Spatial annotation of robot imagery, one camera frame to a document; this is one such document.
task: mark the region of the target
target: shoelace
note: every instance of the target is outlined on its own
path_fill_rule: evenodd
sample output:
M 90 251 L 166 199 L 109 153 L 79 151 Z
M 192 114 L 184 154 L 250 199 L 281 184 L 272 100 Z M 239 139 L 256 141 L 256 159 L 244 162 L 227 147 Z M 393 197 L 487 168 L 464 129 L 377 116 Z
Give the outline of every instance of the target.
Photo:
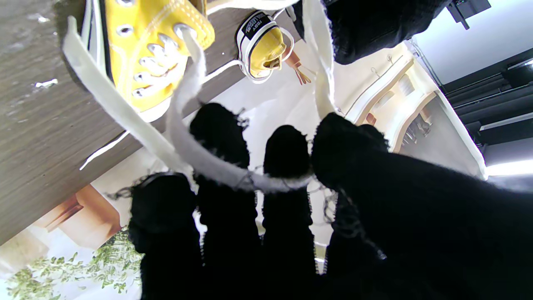
M 238 0 L 235 2 L 241 5 L 246 4 L 247 8 L 276 10 L 292 5 L 296 0 Z M 318 115 L 323 119 L 329 113 L 336 112 L 333 105 L 333 43 L 329 20 L 323 4 L 317 0 L 303 0 L 303 15 L 305 40 L 318 63 L 315 97 Z M 205 54 L 191 28 L 180 28 L 193 63 L 185 72 L 171 98 L 167 118 L 167 131 L 172 141 L 170 143 L 151 124 L 142 120 L 124 101 L 113 83 L 99 71 L 77 34 L 76 19 L 70 16 L 68 23 L 63 51 L 80 80 L 118 124 L 128 130 L 171 170 L 181 170 L 184 162 L 187 162 L 196 172 L 221 184 L 244 191 L 259 190 L 263 193 L 288 192 L 307 186 L 311 181 L 310 175 L 300 179 L 270 178 L 239 168 L 214 156 L 191 136 L 183 123 L 181 109 L 198 94 L 206 76 Z
M 174 28 L 174 32 L 177 35 L 181 34 L 180 26 L 182 25 L 177 25 Z M 148 50 L 154 56 L 143 57 L 139 60 L 139 64 L 145 67 L 148 72 L 135 74 L 134 80 L 147 84 L 147 87 L 134 90 L 134 97 L 142 98 L 152 96 L 181 78 L 182 74 L 177 68 L 181 56 L 178 52 L 179 45 L 175 40 L 165 34 L 158 34 L 158 37 L 164 46 L 148 44 Z

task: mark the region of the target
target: white strap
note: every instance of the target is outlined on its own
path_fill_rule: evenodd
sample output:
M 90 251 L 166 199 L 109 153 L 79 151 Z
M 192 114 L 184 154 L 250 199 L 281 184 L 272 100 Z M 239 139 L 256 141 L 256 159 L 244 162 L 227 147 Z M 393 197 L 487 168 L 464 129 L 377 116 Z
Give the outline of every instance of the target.
M 319 61 L 317 74 L 316 102 L 319 115 L 334 112 L 333 99 L 333 47 L 329 24 L 324 7 L 318 0 L 304 1 L 304 28 L 306 40 Z M 281 3 L 282 0 L 245 0 L 246 3 Z M 122 98 L 113 83 L 99 72 L 94 60 L 86 51 L 77 34 L 76 19 L 68 18 L 68 31 L 63 51 L 79 79 L 94 95 L 104 110 L 128 130 L 148 151 L 160 158 L 170 169 L 181 170 L 180 156 L 199 173 L 234 188 L 246 191 L 260 190 L 264 193 L 287 192 L 306 186 L 311 177 L 296 180 L 269 178 L 225 162 L 204 149 L 188 132 L 181 117 L 181 108 L 193 99 L 201 89 L 206 74 L 205 55 L 192 36 L 192 29 L 184 30 L 183 40 L 191 53 L 190 68 L 175 90 L 171 99 L 167 130 L 174 144 L 170 144 L 151 124 L 145 123 L 135 110 Z
M 184 32 L 183 38 L 191 53 L 192 64 L 185 71 L 180 85 L 172 95 L 167 118 L 167 132 L 176 152 L 190 163 L 196 172 L 240 190 L 260 190 L 264 193 L 287 192 L 309 184 L 310 176 L 301 179 L 270 178 L 239 168 L 214 156 L 191 136 L 183 124 L 180 111 L 200 91 L 206 66 L 205 54 L 188 30 L 187 34 Z
M 104 154 L 105 152 L 107 152 L 108 150 L 110 150 L 111 148 L 113 148 L 115 145 L 117 145 L 121 140 L 123 140 L 127 135 L 129 135 L 130 132 L 129 131 L 124 131 L 124 133 L 122 133 L 118 138 L 116 138 L 115 140 L 111 141 L 110 143 L 108 143 L 107 145 L 103 146 L 102 148 L 96 150 L 93 154 L 91 154 L 91 156 L 89 156 L 87 158 L 87 160 L 85 160 L 85 162 L 83 163 L 83 165 L 79 168 L 79 170 L 83 170 L 90 162 L 92 162 L 95 158 L 97 158 L 98 156 Z
M 320 119 L 324 119 L 329 113 L 336 111 L 333 104 L 333 41 L 330 24 L 321 1 L 302 1 L 305 42 L 318 63 L 315 102 Z

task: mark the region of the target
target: black fabric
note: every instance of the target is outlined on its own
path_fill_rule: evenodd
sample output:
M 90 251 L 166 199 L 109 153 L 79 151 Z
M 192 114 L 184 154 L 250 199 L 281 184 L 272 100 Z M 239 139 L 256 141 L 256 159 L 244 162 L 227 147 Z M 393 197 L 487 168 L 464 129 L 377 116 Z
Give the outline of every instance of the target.
M 156 173 L 131 188 L 128 235 L 141 261 L 142 300 L 165 299 L 180 284 L 201 286 L 200 234 L 192 218 L 196 196 L 180 173 Z
M 425 31 L 450 0 L 325 1 L 332 23 L 335 61 L 341 65 L 393 48 Z M 294 25 L 302 38 L 302 2 L 293 5 Z
M 357 205 L 367 236 L 387 255 L 387 272 L 402 276 L 390 283 L 404 280 L 406 289 L 424 286 L 449 299 L 532 296 L 532 194 L 388 153 L 380 149 L 383 140 L 363 132 L 328 115 L 317 129 L 311 161 L 323 184 Z M 374 272 L 356 270 L 345 280 L 367 281 Z
M 289 125 L 279 127 L 266 142 L 264 172 L 269 176 L 299 178 L 309 173 L 305 136 Z M 271 296 L 310 296 L 319 287 L 314 261 L 314 236 L 309 229 L 311 203 L 307 187 L 288 193 L 266 194 L 263 201 L 263 280 Z
M 247 167 L 241 124 L 208 104 L 190 131 L 219 157 Z M 261 244 L 255 193 L 196 174 L 195 195 L 184 175 L 157 173 L 130 189 L 130 238 L 145 254 L 142 299 L 177 290 L 185 298 L 532 298 L 532 194 L 389 153 L 373 126 L 335 114 L 318 126 L 311 157 L 291 126 L 278 128 L 266 144 L 270 176 L 299 177 L 310 164 L 338 194 L 324 275 L 314 262 L 306 188 L 265 195 Z M 196 204 L 208 227 L 202 249 Z
M 206 149 L 227 162 L 248 168 L 250 155 L 238 116 L 220 104 L 209 103 L 198 111 L 190 133 Z M 244 297 L 260 275 L 260 240 L 254 192 L 233 188 L 195 174 L 200 222 L 207 226 L 202 247 L 208 285 L 212 291 Z M 239 282 L 240 289 L 233 286 Z

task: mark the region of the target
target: green plant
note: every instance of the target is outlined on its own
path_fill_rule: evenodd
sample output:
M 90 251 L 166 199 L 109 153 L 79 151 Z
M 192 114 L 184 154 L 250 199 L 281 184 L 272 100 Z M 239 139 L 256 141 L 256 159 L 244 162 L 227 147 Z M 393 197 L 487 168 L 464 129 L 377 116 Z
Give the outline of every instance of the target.
M 128 277 L 135 276 L 133 282 L 141 283 L 138 272 L 142 259 L 127 236 L 127 227 L 122 228 L 94 252 L 87 264 L 74 262 L 77 252 L 68 261 L 64 257 L 41 257 L 7 280 L 8 295 L 13 300 L 58 300 L 61 295 L 56 295 L 56 285 L 84 279 L 101 282 L 102 288 L 112 285 L 119 294 L 127 293 Z

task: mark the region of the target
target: light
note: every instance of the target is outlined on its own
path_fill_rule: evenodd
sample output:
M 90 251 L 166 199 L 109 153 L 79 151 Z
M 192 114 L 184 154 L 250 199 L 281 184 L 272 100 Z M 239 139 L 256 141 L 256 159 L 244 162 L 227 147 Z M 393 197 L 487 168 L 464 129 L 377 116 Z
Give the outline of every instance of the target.
M 487 167 L 488 176 L 533 174 L 533 160 L 495 164 Z

